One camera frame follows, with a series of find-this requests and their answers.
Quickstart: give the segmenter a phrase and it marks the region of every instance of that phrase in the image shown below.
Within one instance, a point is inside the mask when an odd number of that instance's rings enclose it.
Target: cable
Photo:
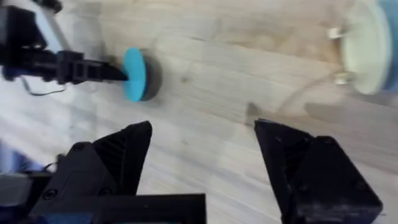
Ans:
[[[65,90],[67,90],[67,86],[64,85],[64,86],[63,86],[63,90],[51,91],[51,92],[49,92],[49,93],[34,93],[34,92],[32,92],[32,90],[30,89],[30,86],[29,86],[29,84],[28,84],[26,78],[23,77],[23,76],[21,76],[21,80],[22,80],[22,84],[23,84],[25,90],[26,90],[30,95],[32,95],[32,96],[47,96],[47,95],[50,95],[50,94],[53,94],[53,93],[61,93],[61,92],[65,91]]]

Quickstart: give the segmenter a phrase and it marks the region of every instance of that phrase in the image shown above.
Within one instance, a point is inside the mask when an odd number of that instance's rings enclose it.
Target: wooden surface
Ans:
[[[0,82],[0,136],[43,164],[76,141],[151,121],[140,194],[205,192],[209,223],[280,223],[252,130],[272,119],[332,135],[398,221],[398,98],[334,86],[339,0],[68,0],[58,21],[91,58],[128,47],[159,62],[151,101],[130,103],[117,84],[84,83],[35,98]],[[48,88],[33,82],[33,89]]]

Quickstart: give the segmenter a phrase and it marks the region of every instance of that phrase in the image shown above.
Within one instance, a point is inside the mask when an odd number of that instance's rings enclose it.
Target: screw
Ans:
[[[83,142],[78,142],[72,146],[72,150],[75,152],[82,151],[85,148],[85,144]]]
[[[58,190],[55,190],[55,189],[48,190],[48,191],[44,192],[43,199],[44,200],[53,199],[57,196],[57,194],[58,194]]]
[[[111,195],[111,194],[113,194],[111,189],[101,189],[98,193],[98,195],[101,195],[101,196]]]
[[[363,181],[355,182],[354,187],[355,187],[356,190],[362,191],[362,192],[364,192],[368,188],[366,183],[363,182]]]
[[[334,144],[334,143],[335,143],[335,140],[334,140],[333,138],[331,138],[331,137],[326,137],[325,140],[324,140],[324,142],[325,142],[326,144]]]
[[[302,194],[307,194],[310,191],[310,187],[307,184],[300,184],[298,185],[297,190]]]

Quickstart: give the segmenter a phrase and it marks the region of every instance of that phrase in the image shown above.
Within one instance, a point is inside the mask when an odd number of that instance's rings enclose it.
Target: blue object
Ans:
[[[18,153],[0,140],[0,173],[39,171],[43,166]]]
[[[124,54],[123,72],[129,78],[123,83],[125,96],[130,101],[140,101],[146,90],[147,77],[144,58],[139,49],[130,48]]]
[[[396,0],[380,0],[378,3],[387,17],[392,39],[392,60],[383,89],[398,91],[398,2]]]

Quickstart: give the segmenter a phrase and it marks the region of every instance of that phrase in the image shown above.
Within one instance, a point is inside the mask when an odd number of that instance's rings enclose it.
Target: robotic arm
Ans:
[[[58,84],[85,81],[126,81],[118,68],[71,51],[55,13],[62,9],[57,0],[31,0],[32,11],[16,6],[0,7],[0,65],[3,76],[13,81],[21,75],[42,77]]]
[[[380,214],[381,201],[333,138],[262,119],[255,130],[283,224],[370,224]],[[31,223],[206,223],[205,194],[137,195],[151,136],[143,122],[78,142],[55,173],[15,177],[19,188],[0,189],[0,198],[28,192],[14,204]]]

